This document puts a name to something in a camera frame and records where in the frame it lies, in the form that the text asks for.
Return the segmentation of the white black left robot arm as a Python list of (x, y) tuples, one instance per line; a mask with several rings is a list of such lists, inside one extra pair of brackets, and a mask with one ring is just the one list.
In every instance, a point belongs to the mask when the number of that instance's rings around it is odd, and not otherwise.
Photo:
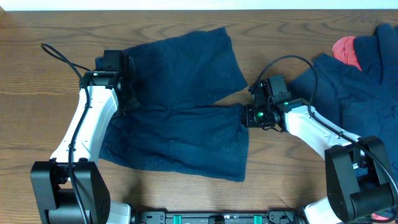
[(83, 76), (78, 106), (62, 142), (30, 172), (42, 223), (131, 222), (131, 207), (111, 200), (98, 159), (112, 117), (138, 105), (130, 84), (133, 67), (122, 51), (105, 50), (96, 68)]

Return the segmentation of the dark navy shorts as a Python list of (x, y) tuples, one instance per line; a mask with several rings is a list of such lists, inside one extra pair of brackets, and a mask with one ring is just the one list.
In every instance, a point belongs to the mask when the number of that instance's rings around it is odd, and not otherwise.
[(134, 63), (139, 106), (109, 122), (100, 158), (242, 182), (249, 146), (244, 108), (216, 105), (247, 87), (226, 29), (194, 31), (125, 53)]

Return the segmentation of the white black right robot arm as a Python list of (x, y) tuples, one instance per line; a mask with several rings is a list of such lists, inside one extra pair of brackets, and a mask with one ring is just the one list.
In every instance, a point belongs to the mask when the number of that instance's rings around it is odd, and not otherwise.
[(246, 105), (241, 121), (296, 136), (324, 159), (327, 196), (301, 209), (294, 223), (375, 223), (374, 213), (397, 210), (397, 184), (379, 138), (347, 132), (302, 98)]

